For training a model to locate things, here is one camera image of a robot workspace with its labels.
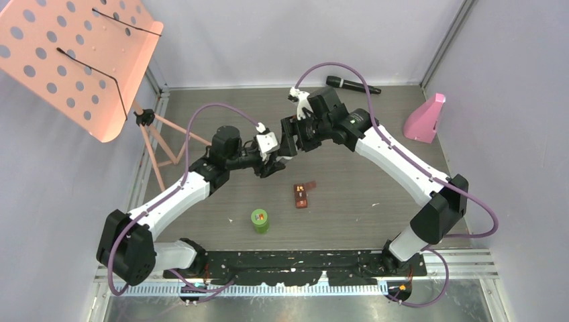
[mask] microphone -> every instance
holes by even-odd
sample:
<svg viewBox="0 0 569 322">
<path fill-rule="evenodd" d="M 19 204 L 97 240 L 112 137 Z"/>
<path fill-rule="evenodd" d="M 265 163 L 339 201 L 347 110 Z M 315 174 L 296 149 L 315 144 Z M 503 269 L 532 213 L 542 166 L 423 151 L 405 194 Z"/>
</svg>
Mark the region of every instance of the microphone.
<svg viewBox="0 0 569 322">
<path fill-rule="evenodd" d="M 366 89 L 363 84 L 351 82 L 349 80 L 344 80 L 343 78 L 337 76 L 326 77 L 326 85 L 335 87 L 337 89 L 350 89 L 352 91 L 362 92 L 362 93 L 366 92 Z M 368 88 L 370 89 L 370 93 L 372 94 L 377 94 L 377 95 L 381 94 L 381 90 L 378 89 L 377 87 L 368 86 Z"/>
</svg>

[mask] pink object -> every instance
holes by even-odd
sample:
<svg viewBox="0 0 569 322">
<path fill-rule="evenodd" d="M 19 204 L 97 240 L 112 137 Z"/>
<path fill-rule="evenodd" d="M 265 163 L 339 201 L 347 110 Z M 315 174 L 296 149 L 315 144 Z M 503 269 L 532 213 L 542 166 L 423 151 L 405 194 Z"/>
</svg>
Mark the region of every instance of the pink object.
<svg viewBox="0 0 569 322">
<path fill-rule="evenodd" d="M 431 143 L 437 133 L 437 121 L 445 102 L 443 94 L 436 93 L 407 119 L 403 135 L 415 141 Z"/>
<path fill-rule="evenodd" d="M 0 13 L 0 69 L 86 129 L 99 141 L 116 138 L 159 37 L 92 11 L 160 34 L 140 0 L 11 0 Z"/>
</svg>

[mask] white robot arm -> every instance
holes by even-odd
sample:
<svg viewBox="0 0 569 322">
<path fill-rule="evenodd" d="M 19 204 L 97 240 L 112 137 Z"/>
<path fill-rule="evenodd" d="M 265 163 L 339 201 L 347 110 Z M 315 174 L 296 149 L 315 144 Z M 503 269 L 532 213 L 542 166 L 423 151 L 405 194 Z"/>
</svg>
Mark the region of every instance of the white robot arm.
<svg viewBox="0 0 569 322">
<path fill-rule="evenodd" d="M 348 113 L 331 87 L 311 94 L 291 90 L 289 99 L 298 103 L 298 109 L 296 115 L 281 120 L 280 145 L 274 133 L 264 127 L 259 129 L 261 133 L 250 146 L 241 146 L 236 128 L 219 128 L 206 155 L 194 162 L 180 180 L 137 209 L 127 214 L 116 210 L 108 216 L 97 251 L 98 261 L 107 265 L 110 249 L 119 233 L 130 221 L 146 213 L 126 240 L 121 241 L 113 272 L 130 285 L 141 283 L 151 272 L 170 268 L 188 269 L 198 274 L 207 261 L 205 250 L 189 239 L 155 243 L 162 231 L 227 182 L 231 170 L 253 168 L 257 176 L 264 178 L 284 169 L 285 163 L 297 154 L 297 148 L 308 152 L 328 139 L 374 162 L 422 207 L 393 241 L 386 242 L 382 261 L 388 270 L 401 267 L 425 246 L 437 244 L 462 218 L 466 199 L 434 182 L 432 177 L 426 177 L 393 147 L 429 169 L 433 177 L 467 190 L 468 182 L 460 175 L 450 179 L 447 174 L 432 169 L 380 126 L 381 133 L 391 141 L 387 144 L 371 126 L 369 114 L 362 109 Z"/>
</svg>

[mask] light purple wall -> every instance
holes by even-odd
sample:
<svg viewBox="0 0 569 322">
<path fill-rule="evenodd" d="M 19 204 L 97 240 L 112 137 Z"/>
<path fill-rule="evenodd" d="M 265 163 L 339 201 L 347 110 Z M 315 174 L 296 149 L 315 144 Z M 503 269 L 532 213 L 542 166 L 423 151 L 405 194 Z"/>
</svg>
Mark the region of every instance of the light purple wall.
<svg viewBox="0 0 569 322">
<path fill-rule="evenodd" d="M 290 86 L 330 60 L 370 83 L 418 83 L 462 0 L 142 2 L 165 24 L 156 58 L 168 85 L 223 87 Z M 323 84 L 328 71 L 306 83 Z"/>
<path fill-rule="evenodd" d="M 145 80 L 137 100 L 154 107 Z M 140 130 L 129 119 L 103 144 L 1 70 L 0 111 L 0 320 L 81 321 L 106 216 L 134 183 Z"/>
<path fill-rule="evenodd" d="M 569 301 L 569 2 L 479 1 L 428 95 L 453 173 L 498 213 L 488 246 L 517 321 L 566 321 Z M 469 206 L 473 232 L 488 215 Z"/>
</svg>

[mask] pink music stand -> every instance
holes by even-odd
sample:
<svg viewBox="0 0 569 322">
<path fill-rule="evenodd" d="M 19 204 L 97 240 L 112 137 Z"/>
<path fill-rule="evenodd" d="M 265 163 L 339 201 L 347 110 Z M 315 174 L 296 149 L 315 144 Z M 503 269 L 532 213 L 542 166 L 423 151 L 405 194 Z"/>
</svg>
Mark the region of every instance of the pink music stand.
<svg viewBox="0 0 569 322">
<path fill-rule="evenodd" d="M 437 134 L 437 121 L 444 102 L 445 97 L 440 93 L 424 102 L 405 122 L 403 135 L 408 139 L 432 143 Z"/>
<path fill-rule="evenodd" d="M 119 135 L 131 107 L 136 113 L 142 112 L 135 96 L 163 27 L 139 0 L 11 0 L 0 12 L 0 68 L 93 137 L 109 142 Z M 117 83 L 57 48 L 114 77 Z M 186 133 L 172 122 L 158 115 L 156 118 Z M 158 168 L 178 163 L 182 151 L 176 157 L 156 128 L 149 125 L 150 133 L 170 158 L 159 165 L 146 129 L 140 128 L 164 190 Z M 209 144 L 192 133 L 191 137 Z"/>
</svg>

